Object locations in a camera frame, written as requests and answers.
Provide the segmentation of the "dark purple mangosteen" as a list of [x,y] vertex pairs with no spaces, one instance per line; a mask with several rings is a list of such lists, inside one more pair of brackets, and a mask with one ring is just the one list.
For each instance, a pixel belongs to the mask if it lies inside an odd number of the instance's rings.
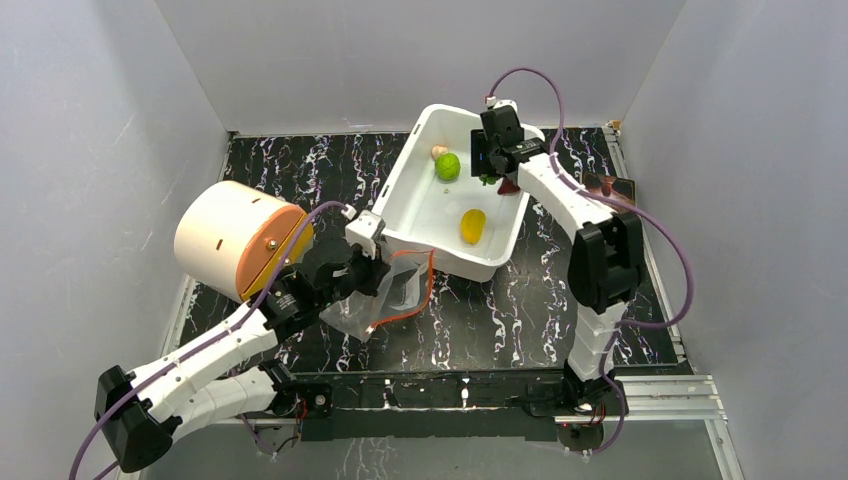
[[498,185],[503,180],[503,178],[499,175],[488,174],[481,174],[479,179],[484,186]]

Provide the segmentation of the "clear orange-zip bag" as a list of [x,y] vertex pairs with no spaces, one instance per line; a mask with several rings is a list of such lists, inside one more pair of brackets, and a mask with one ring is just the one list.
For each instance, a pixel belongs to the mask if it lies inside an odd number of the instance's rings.
[[433,249],[381,253],[382,268],[375,279],[376,294],[354,291],[319,314],[329,326],[366,342],[384,324],[420,313],[433,288]]

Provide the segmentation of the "white plastic bin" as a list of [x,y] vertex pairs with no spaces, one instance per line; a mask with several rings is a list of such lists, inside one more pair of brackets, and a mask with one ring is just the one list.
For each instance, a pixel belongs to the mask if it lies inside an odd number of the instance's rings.
[[[481,127],[477,113],[444,104],[424,108],[371,211],[385,221],[382,234],[392,250],[433,249],[436,270],[483,283],[510,260],[529,196],[499,195],[495,186],[471,176],[471,131]],[[436,145],[459,157],[457,180],[437,177],[431,158]],[[477,245],[460,235],[460,220],[470,209],[487,217]]]

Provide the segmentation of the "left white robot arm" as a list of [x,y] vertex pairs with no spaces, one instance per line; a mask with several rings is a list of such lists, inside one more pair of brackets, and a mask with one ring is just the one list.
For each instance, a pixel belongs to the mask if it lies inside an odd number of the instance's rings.
[[302,396],[281,368],[224,373],[317,323],[340,301],[378,297],[390,270],[360,252],[308,254],[279,265],[259,292],[192,342],[130,371],[115,365],[101,373],[92,432],[103,435],[116,468],[133,473],[213,421],[254,411],[290,414]]

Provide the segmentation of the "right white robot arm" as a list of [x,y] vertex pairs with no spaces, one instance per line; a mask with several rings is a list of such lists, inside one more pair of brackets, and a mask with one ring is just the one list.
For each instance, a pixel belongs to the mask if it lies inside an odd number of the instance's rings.
[[473,176],[508,180],[541,204],[572,243],[567,285],[578,303],[578,320],[562,380],[531,385],[514,401],[531,415],[590,413],[619,389],[611,351],[627,304],[645,276],[642,223],[632,213],[589,198],[561,170],[543,139],[526,136],[514,106],[489,106],[480,119]]

